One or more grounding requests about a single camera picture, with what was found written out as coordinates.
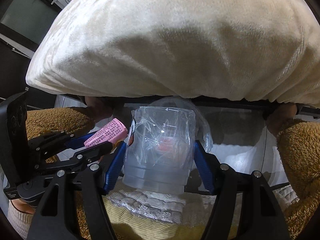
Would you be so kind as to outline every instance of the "white fluffy blanket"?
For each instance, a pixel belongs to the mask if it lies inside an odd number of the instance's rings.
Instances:
[[[304,0],[72,0],[26,80],[55,94],[320,107],[320,26]]]

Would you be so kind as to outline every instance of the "plastic wrap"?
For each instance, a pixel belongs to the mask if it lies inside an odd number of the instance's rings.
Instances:
[[[196,130],[195,137],[199,140],[206,152],[211,152],[213,141],[211,136],[210,126],[207,120],[200,113],[198,108],[189,99],[181,97],[165,97],[160,100],[154,101],[148,106],[161,106],[161,107],[177,107],[182,109],[190,109],[196,114]]]
[[[154,192],[182,194],[193,164],[193,110],[141,106],[134,113],[123,183]]]

